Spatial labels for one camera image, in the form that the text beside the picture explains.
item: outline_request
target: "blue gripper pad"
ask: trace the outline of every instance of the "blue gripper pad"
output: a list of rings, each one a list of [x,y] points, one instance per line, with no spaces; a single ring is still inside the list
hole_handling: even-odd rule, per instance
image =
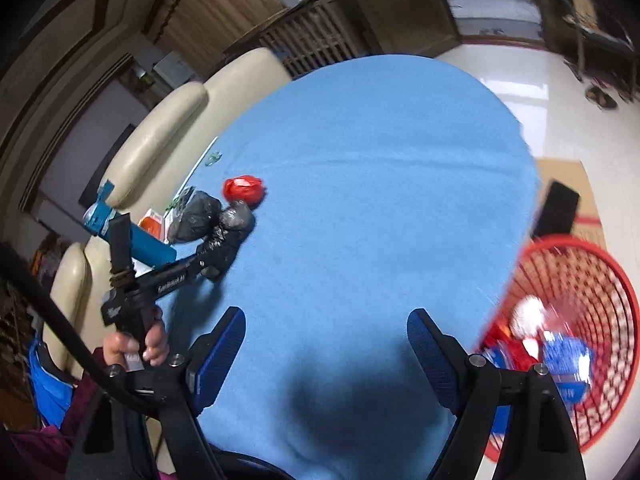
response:
[[[244,312],[231,306],[214,329],[201,335],[191,346],[186,382],[193,394],[191,405],[196,414],[215,402],[244,340],[245,331]]]
[[[440,405],[457,415],[462,407],[458,374],[436,342],[433,329],[437,330],[436,337],[438,335],[440,338],[445,337],[424,309],[417,308],[409,314],[406,321],[406,334],[411,348]]]

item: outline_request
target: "screw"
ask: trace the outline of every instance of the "screw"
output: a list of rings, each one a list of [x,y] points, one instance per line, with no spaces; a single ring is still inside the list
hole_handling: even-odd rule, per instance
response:
[[[544,363],[534,364],[533,369],[538,375],[547,375],[549,373],[549,368]]]
[[[174,354],[171,357],[169,357],[169,366],[180,366],[181,364],[184,363],[184,355],[182,354]]]
[[[122,367],[120,365],[111,365],[109,366],[109,368],[107,368],[109,377],[115,377],[117,374],[120,373],[120,369]]]
[[[476,368],[482,368],[486,364],[486,359],[480,354],[472,354],[469,356],[469,362]]]

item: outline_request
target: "cardboard box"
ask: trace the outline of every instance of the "cardboard box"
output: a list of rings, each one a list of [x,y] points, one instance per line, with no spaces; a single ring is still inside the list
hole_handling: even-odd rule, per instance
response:
[[[591,185],[584,166],[579,160],[560,158],[538,158],[536,160],[541,185],[538,191],[538,205],[542,205],[549,181],[557,180],[577,191],[580,195],[578,213],[575,218],[572,235],[606,249],[600,215],[591,191]]]

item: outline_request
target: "blue tablecloth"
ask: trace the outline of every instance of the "blue tablecloth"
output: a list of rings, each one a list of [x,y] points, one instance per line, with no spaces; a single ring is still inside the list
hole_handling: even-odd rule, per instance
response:
[[[175,351],[228,306],[246,313],[205,436],[301,480],[426,478],[452,417],[406,319],[424,307],[478,342],[535,202],[519,130],[473,77],[412,56],[322,68],[236,120],[189,184],[220,196],[226,178],[263,179],[255,230],[221,283],[161,302]]]

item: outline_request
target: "red basket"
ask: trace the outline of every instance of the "red basket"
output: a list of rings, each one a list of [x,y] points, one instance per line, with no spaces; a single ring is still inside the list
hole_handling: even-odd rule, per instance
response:
[[[537,296],[545,305],[562,301],[575,309],[572,333],[593,349],[588,396],[570,412],[580,450],[592,446],[613,423],[638,370],[638,300],[622,268],[600,247],[566,235],[525,248],[500,313]],[[497,462],[502,436],[492,434],[485,455]]]

